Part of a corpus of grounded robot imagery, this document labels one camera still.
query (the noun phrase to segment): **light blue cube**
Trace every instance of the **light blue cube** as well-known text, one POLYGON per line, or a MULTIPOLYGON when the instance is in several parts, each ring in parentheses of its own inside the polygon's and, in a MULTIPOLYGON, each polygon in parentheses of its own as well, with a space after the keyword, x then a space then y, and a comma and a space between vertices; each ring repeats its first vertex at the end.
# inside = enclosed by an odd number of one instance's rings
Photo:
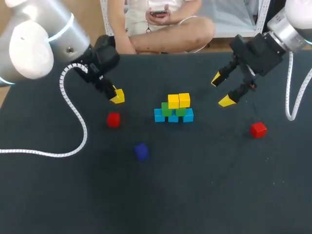
POLYGON ((194 113, 192 108, 186 109, 186 115, 183 116, 183 123, 193 122, 194 121, 194 113))
POLYGON ((176 115, 172 115, 170 117, 168 117, 168 122, 170 123, 178 123, 179 122, 179 117, 176 115))
POLYGON ((162 116, 161 109, 154 109, 155 123, 165 122, 165 117, 162 116))

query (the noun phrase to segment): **blue cube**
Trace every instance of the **blue cube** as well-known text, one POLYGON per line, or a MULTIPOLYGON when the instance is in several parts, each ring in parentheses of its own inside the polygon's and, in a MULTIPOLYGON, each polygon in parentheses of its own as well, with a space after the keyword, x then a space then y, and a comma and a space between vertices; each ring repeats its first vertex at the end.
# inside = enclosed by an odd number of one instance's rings
POLYGON ((188 122, 193 122, 194 121, 194 113, 192 108, 187 108, 186 109, 186 115, 183 117, 183 122, 188 123, 188 122))
POLYGON ((155 117, 155 123, 157 123, 157 122, 165 122, 165 117, 162 116, 161 109, 154 109, 154 117, 155 117))
POLYGON ((176 110, 172 110, 172 116, 168 117, 168 122, 170 122, 170 123, 178 123, 179 122, 179 117, 176 116, 176 110))
POLYGON ((144 143, 135 146, 136 157, 139 161, 146 160, 148 158, 148 148, 144 143))

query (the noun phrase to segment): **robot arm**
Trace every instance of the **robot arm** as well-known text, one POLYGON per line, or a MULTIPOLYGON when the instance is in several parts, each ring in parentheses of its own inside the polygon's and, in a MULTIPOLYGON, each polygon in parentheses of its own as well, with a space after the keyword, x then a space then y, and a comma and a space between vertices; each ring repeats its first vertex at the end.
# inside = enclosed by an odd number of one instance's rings
POLYGON ((312 41, 312 0, 287 0, 285 7, 268 22, 269 32, 257 34, 250 41, 237 35, 231 42, 233 60, 218 70, 212 80, 220 85, 239 67, 243 83, 230 91, 219 104, 233 105, 257 88, 256 79, 265 76, 281 61, 286 52, 298 52, 312 41))
POLYGON ((46 76, 54 60, 81 63, 88 73, 76 71, 114 103, 115 86, 104 74, 116 67, 119 55, 109 36, 94 47, 74 15, 60 0, 5 0, 12 18, 0 37, 0 86, 46 76))

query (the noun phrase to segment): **block pyramid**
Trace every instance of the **block pyramid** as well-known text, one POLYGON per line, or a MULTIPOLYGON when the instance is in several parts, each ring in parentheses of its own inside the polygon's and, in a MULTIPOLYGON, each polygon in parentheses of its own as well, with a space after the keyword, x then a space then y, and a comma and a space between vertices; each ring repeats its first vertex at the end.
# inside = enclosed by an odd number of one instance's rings
POLYGON ((162 102, 160 109, 154 109, 155 122, 178 123, 179 117, 184 123, 193 122, 194 114, 191 106, 191 97, 189 93, 169 94, 168 102, 162 102))

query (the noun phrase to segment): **smartphone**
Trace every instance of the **smartphone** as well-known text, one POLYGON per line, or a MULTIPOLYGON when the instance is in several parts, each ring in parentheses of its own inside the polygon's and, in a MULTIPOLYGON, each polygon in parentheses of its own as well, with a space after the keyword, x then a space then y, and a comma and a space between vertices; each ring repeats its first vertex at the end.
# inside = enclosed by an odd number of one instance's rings
POLYGON ((168 11, 163 10, 163 11, 151 11, 151 15, 154 17, 159 17, 159 18, 163 18, 166 17, 168 15, 168 11))

